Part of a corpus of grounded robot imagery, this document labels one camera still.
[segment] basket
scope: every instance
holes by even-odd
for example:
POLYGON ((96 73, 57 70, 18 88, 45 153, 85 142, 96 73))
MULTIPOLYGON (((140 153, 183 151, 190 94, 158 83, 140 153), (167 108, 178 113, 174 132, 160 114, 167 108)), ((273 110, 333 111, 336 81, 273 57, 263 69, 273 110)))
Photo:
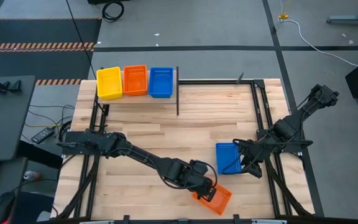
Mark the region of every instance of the basket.
MULTIPOLYGON (((222 174, 223 169, 233 163, 239 157, 239 151, 235 144, 228 143, 216 143, 216 163, 218 165, 218 174, 222 174)), ((235 174, 241 171, 241 160, 237 161, 228 167, 224 172, 229 174, 235 174)))
POLYGON ((124 93, 128 96, 147 94, 146 65, 124 67, 124 93))
POLYGON ((119 67, 100 69, 96 72, 98 97, 113 100, 122 97, 121 71, 119 67))
POLYGON ((170 98, 173 93, 173 68, 151 68, 149 95, 153 98, 170 98))
POLYGON ((218 215, 223 215, 223 212, 226 209, 226 205, 229 203, 232 193, 224 187, 220 186, 219 184, 216 184, 215 189, 216 193, 210 202, 208 202, 204 198, 197 199, 196 192, 193 192, 191 196, 200 203, 202 203, 205 207, 217 213, 218 215))

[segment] wooden plank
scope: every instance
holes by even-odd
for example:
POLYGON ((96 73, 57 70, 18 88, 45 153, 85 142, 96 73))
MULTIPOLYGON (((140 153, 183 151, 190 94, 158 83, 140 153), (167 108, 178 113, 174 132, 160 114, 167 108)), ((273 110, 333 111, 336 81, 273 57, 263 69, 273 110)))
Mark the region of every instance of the wooden plank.
MULTIPOLYGON (((173 94, 170 98, 153 98, 149 94, 142 95, 142 96, 128 96, 123 94, 122 98, 115 99, 115 100, 104 100, 99 99, 99 103, 101 104, 139 104, 139 103, 145 103, 145 104, 151 104, 151 103, 159 103, 159 104, 169 104, 169 103, 177 103, 177 71, 173 71, 174 77, 173 77, 173 94)), ((147 71, 147 84, 149 84, 149 76, 150 71, 147 71)), ((124 89, 124 72, 121 71, 121 77, 122 77, 122 89, 124 89)))
MULTIPOLYGON (((285 96, 279 79, 265 80, 265 85, 275 122, 288 114, 285 96)), ((89 127, 95 89, 95 81, 81 82, 71 125, 73 131, 89 127)), ((231 142, 233 138, 256 140, 257 123, 249 86, 181 85, 179 91, 179 116, 176 106, 171 104, 111 105, 106 130, 123 132, 131 143, 160 157, 198 159, 215 168, 217 142, 231 142)), ((258 98, 263 110, 259 92, 258 98)), ((62 169, 55 196, 59 212, 78 188, 81 161, 82 156, 76 156, 62 169)), ((313 212, 301 161, 283 154, 282 163, 288 188, 313 212)), ((192 199, 189 191, 165 186, 151 168, 128 157, 101 159, 92 219, 122 220, 123 215, 146 220, 219 219, 232 218, 233 214, 241 218, 273 218, 267 175, 263 164, 261 167, 264 174, 261 179, 249 174, 218 176, 218 183, 233 193, 226 211, 219 216, 192 199)), ((210 170, 206 175, 213 179, 210 170)), ((283 211, 283 200, 280 192, 278 194, 283 211)))

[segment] white cable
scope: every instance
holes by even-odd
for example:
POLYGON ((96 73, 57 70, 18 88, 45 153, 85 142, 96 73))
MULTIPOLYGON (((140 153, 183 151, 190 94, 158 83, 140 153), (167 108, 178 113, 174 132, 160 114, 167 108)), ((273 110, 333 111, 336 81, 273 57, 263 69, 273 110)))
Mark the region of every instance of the white cable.
POLYGON ((281 5, 281 14, 284 14, 284 7, 283 7, 283 3, 280 0, 280 5, 281 5))
POLYGON ((325 55, 330 55, 332 57, 336 57, 339 60, 342 60, 342 61, 348 63, 349 65, 353 65, 353 66, 356 66, 356 67, 358 66, 358 65, 356 65, 356 64, 354 64, 352 62, 349 62, 349 61, 347 61, 347 60, 345 60, 345 59, 343 59, 343 58, 341 58, 339 56, 336 56, 336 55, 333 55, 333 54, 330 54, 330 53, 327 53, 327 52, 323 52, 323 51, 317 49, 316 47, 314 47, 313 45, 311 45, 307 40, 305 40, 305 38, 303 38, 302 33, 301 33, 301 26, 299 25, 299 23, 297 21, 293 21, 291 19, 285 19, 285 20, 280 20, 280 22, 292 22, 292 23, 295 23, 298 26, 299 36, 302 38, 302 40, 305 41, 305 43, 307 43, 310 47, 312 47, 313 49, 317 50, 318 52, 320 52, 322 54, 325 54, 325 55))

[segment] orange basket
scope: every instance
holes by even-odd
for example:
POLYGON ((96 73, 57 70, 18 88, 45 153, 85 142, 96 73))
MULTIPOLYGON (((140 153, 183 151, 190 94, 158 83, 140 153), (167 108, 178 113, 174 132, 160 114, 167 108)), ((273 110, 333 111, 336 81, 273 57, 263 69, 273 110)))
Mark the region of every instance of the orange basket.
POLYGON ((203 198, 197 199, 197 193, 193 192, 192 196, 194 199, 202 203, 207 208, 211 209, 218 215, 222 215, 224 210, 226 209, 226 205, 229 203, 231 198, 231 192, 226 190, 224 187, 217 184, 215 186, 216 193, 212 198, 212 201, 208 202, 203 198))
POLYGON ((124 93, 129 96, 147 94, 146 65, 124 67, 124 93))

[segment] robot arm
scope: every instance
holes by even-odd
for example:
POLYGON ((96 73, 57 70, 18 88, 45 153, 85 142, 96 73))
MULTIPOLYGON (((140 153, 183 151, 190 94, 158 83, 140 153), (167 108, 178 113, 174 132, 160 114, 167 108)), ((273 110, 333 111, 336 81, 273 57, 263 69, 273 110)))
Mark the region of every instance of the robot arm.
POLYGON ((244 167, 240 173, 250 173, 261 178, 262 170, 259 163, 269 158, 271 153, 281 153, 284 148, 294 144, 301 148, 311 145, 312 141, 303 140, 303 122, 318 109, 334 106, 338 95, 338 92, 325 85, 316 85, 311 89, 307 103, 297 112, 279 119, 268 130, 260 132, 258 141, 234 139, 233 143, 237 144, 239 154, 244 156, 241 161, 244 167))
POLYGON ((83 151, 85 154, 101 155, 107 159, 128 156, 155 169, 161 180, 169 187, 196 192, 198 198, 203 197, 209 202, 216 192, 216 180, 213 183, 210 178, 204 176, 210 166, 205 162, 191 160, 187 163, 180 159, 158 157, 132 145, 122 133, 96 134, 87 129, 80 139, 80 142, 61 142, 59 145, 66 149, 83 151))

